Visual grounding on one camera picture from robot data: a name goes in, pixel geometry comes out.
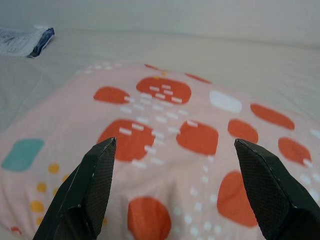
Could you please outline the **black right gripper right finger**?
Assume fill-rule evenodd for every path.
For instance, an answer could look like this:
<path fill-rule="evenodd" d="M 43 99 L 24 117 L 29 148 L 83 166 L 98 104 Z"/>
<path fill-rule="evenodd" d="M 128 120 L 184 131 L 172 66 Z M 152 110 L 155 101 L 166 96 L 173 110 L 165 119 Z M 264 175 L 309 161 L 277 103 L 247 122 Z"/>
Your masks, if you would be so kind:
<path fill-rule="evenodd" d="M 280 159 L 237 138 L 234 147 L 249 204 L 267 240 L 318 240 L 320 207 Z"/>

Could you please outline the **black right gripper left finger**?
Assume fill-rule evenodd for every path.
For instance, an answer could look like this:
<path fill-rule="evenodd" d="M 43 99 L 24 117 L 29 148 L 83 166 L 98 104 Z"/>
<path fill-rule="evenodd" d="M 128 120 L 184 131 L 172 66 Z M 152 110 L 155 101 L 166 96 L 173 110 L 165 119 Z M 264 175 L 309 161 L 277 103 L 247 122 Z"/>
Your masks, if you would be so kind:
<path fill-rule="evenodd" d="M 96 240 L 110 197 L 117 140 L 94 145 L 58 188 L 33 239 Z"/>

